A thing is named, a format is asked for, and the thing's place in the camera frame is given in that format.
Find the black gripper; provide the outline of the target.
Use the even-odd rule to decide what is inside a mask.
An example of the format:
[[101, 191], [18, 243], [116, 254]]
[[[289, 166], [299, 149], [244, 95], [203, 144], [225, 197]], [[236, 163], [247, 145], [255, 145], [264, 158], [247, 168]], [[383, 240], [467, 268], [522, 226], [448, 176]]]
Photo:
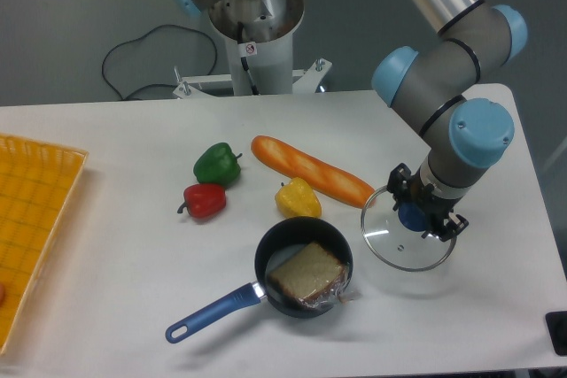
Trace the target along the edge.
[[410, 231], [421, 237], [453, 239], [457, 237], [469, 222], [460, 214], [453, 213], [455, 199], [445, 199], [433, 193], [433, 186], [424, 186], [420, 181], [412, 181], [410, 170], [404, 164], [398, 164], [391, 172], [386, 190], [392, 194], [392, 209], [400, 208], [400, 222]]

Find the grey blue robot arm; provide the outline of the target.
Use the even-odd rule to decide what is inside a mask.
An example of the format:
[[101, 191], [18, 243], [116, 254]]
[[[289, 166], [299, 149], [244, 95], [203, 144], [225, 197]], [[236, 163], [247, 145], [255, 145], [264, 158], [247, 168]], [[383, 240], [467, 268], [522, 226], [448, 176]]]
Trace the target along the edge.
[[[206, 12], [226, 43], [236, 95], [289, 94], [292, 35], [302, 0], [176, 0], [189, 14]], [[527, 41], [520, 13], [485, 0], [413, 0], [440, 37], [426, 54], [401, 47], [385, 57], [371, 85], [385, 104], [430, 146], [416, 172], [397, 166], [386, 188], [400, 222], [442, 241], [467, 220], [454, 206], [502, 156], [513, 139], [507, 110], [464, 92], [508, 63]]]

